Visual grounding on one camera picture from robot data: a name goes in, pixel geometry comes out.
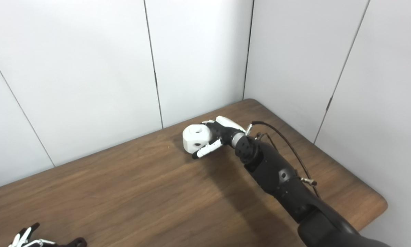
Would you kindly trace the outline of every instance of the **white cylindrical object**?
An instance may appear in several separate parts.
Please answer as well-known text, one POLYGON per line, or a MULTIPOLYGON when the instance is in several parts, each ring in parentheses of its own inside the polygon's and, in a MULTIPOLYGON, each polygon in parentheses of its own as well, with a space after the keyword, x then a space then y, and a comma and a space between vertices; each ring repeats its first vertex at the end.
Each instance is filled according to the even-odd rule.
POLYGON ((194 153, 210 142, 212 134, 210 129, 205 125, 189 125, 182 132, 182 141, 184 149, 188 153, 194 153))

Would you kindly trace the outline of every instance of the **wood grain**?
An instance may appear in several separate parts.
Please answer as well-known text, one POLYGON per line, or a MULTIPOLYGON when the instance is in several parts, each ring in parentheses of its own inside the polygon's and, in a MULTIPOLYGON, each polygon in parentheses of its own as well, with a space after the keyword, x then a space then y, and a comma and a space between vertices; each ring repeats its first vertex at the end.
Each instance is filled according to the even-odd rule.
MULTIPOLYGON (((34 222, 41 226, 33 237, 65 244, 81 236, 90 247, 304 246, 297 224, 230 147, 196 161, 183 150, 182 130, 218 115, 280 128, 322 198, 358 230, 387 209, 381 195, 248 99, 0 187, 0 246, 34 222)), ((259 131, 303 174, 277 134, 257 126, 252 133, 259 131)))

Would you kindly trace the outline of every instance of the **white robotic finger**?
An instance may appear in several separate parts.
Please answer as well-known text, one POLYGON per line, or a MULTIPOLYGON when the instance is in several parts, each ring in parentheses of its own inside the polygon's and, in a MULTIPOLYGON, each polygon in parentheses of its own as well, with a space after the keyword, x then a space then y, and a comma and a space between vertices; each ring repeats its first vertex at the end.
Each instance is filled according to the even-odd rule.
POLYGON ((193 153, 193 158, 201 158, 202 156, 206 155, 207 153, 211 153, 214 150, 218 149, 219 147, 222 147, 223 144, 220 139, 216 140, 212 144, 207 144, 204 147, 201 147, 198 151, 193 153))

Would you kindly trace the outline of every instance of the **robotic hand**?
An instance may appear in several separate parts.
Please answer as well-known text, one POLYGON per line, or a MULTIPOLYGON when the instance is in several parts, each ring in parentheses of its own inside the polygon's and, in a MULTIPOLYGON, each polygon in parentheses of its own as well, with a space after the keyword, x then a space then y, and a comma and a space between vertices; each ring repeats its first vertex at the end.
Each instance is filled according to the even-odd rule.
POLYGON ((39 227, 39 223, 35 223, 29 228, 23 228, 15 237, 9 247, 86 247, 86 241, 83 238, 74 239, 67 245, 58 245, 53 241, 45 239, 36 239, 29 242, 33 232, 39 227))
POLYGON ((201 158, 223 145, 234 148, 235 155, 257 184, 263 191, 274 196, 299 224, 298 235, 306 246, 389 247, 360 236, 347 220, 303 184, 310 183, 311 179, 301 178, 270 144, 249 136, 253 125, 264 124, 273 128, 271 125, 252 122, 245 131, 237 123, 222 116, 202 124, 212 131, 215 139, 199 148, 192 157, 201 158))

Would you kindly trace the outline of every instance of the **robotic arm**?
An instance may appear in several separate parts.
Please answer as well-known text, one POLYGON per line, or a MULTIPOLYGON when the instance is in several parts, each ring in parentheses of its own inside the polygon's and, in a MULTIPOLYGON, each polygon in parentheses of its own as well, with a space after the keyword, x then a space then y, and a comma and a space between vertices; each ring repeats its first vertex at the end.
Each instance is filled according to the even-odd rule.
POLYGON ((389 247, 359 235, 357 230, 304 184, 297 171, 270 144, 248 136, 225 117, 202 122, 216 136, 192 154, 201 158, 223 145, 234 148, 247 172, 266 193, 284 207, 298 226, 298 235, 308 247, 389 247))

